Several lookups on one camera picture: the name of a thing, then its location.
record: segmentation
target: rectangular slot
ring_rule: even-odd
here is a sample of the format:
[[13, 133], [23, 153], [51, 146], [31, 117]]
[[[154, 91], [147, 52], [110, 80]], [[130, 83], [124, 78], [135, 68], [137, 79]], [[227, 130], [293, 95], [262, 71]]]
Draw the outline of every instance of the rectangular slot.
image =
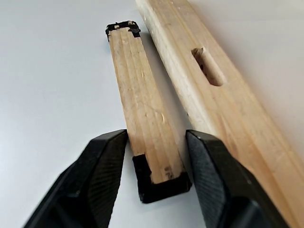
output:
[[223, 72], [206, 49], [195, 48], [191, 52], [211, 85], [222, 86], [226, 83]]

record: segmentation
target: textured grip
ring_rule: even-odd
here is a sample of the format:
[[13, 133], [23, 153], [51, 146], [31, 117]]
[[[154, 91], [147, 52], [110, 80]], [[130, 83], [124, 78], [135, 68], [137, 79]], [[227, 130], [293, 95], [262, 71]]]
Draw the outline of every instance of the textured grip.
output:
[[106, 228], [120, 185], [126, 130], [100, 135], [55, 181], [25, 228]]
[[218, 138], [189, 130], [194, 184], [207, 228], [286, 228], [255, 177]]

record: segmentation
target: white tabletop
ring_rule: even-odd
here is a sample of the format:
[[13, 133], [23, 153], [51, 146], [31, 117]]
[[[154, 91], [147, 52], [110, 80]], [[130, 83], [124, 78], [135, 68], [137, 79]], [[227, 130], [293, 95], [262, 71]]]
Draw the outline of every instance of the white tabletop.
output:
[[[192, 3], [304, 157], [304, 1]], [[143, 31], [182, 135], [188, 124], [176, 114], [182, 109], [133, 0], [0, 0], [1, 227], [23, 226], [90, 139], [125, 128], [105, 28], [129, 19]], [[127, 151], [111, 228], [204, 227], [194, 188], [141, 204], [131, 156]]]

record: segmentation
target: wooden board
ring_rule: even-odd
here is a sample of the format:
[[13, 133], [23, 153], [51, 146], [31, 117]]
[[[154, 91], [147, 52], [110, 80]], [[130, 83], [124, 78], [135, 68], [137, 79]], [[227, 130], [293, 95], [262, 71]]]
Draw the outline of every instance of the wooden board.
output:
[[179, 177], [184, 167], [141, 38], [129, 30], [110, 31], [109, 43], [132, 151], [145, 154], [158, 184]]
[[304, 166], [186, 0], [136, 0], [193, 128], [220, 138], [291, 227], [304, 226]]

